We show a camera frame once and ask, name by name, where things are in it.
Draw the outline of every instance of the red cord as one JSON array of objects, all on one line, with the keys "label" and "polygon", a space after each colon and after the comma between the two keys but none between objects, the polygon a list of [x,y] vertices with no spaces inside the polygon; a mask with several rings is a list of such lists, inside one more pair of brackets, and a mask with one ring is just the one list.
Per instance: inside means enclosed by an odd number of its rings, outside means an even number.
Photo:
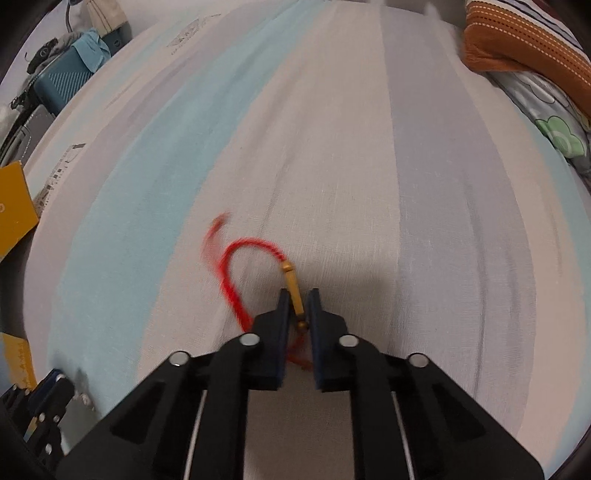
[{"label": "red cord", "polygon": [[[261,238],[247,237],[239,238],[230,243],[224,252],[220,255],[220,245],[218,232],[228,221],[229,214],[223,213],[218,216],[213,222],[205,238],[202,246],[202,259],[206,262],[209,268],[219,277],[220,279],[220,290],[226,297],[230,307],[236,315],[236,319],[243,332],[248,332],[252,328],[253,318],[246,311],[242,304],[242,299],[238,293],[232,279],[230,278],[230,260],[232,255],[242,247],[254,247],[260,248],[277,259],[279,263],[287,260],[285,254],[275,244],[263,240]],[[290,362],[301,366],[306,370],[312,368],[311,362],[303,358],[299,358],[295,355],[295,352],[299,350],[305,342],[306,336],[303,333],[299,333],[294,343],[288,348],[287,358]]]}]

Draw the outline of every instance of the black cable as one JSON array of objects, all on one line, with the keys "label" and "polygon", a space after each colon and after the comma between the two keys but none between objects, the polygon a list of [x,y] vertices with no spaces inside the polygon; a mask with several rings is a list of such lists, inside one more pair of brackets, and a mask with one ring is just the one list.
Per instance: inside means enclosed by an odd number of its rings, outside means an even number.
[{"label": "black cable", "polygon": [[67,0],[68,4],[66,5],[66,30],[68,33],[72,33],[72,26],[70,25],[70,0]]}]

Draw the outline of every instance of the brown pillow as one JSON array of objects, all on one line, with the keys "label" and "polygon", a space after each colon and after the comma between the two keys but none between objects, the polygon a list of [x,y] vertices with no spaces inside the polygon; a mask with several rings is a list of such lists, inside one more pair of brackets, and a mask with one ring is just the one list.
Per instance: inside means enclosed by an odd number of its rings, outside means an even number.
[{"label": "brown pillow", "polygon": [[591,63],[543,0],[468,0],[464,63],[476,72],[534,71],[591,116]]}]

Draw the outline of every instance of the mattress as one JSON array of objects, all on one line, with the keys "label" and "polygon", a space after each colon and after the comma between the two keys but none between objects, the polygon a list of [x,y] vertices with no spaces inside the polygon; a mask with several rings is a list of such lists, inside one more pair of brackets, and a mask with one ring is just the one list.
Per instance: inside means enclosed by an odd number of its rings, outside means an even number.
[{"label": "mattress", "polygon": [[[443,21],[219,8],[123,48],[25,167],[41,219],[18,308],[37,377],[64,369],[100,417],[171,351],[237,335],[199,258],[231,212],[227,240],[276,242],[352,333],[426,353],[550,476],[591,423],[591,208],[571,167]],[[232,276],[252,314],[274,308],[272,259],[241,252]],[[249,407],[245,478],[353,477],[346,395],[290,366]]]}]

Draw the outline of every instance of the blue box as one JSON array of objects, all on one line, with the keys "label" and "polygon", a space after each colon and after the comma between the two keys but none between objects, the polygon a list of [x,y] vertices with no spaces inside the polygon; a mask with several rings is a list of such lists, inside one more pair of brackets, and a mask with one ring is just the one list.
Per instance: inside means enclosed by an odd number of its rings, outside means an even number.
[{"label": "blue box", "polygon": [[57,115],[90,77],[92,72],[70,47],[39,74],[33,89],[47,110]]}]

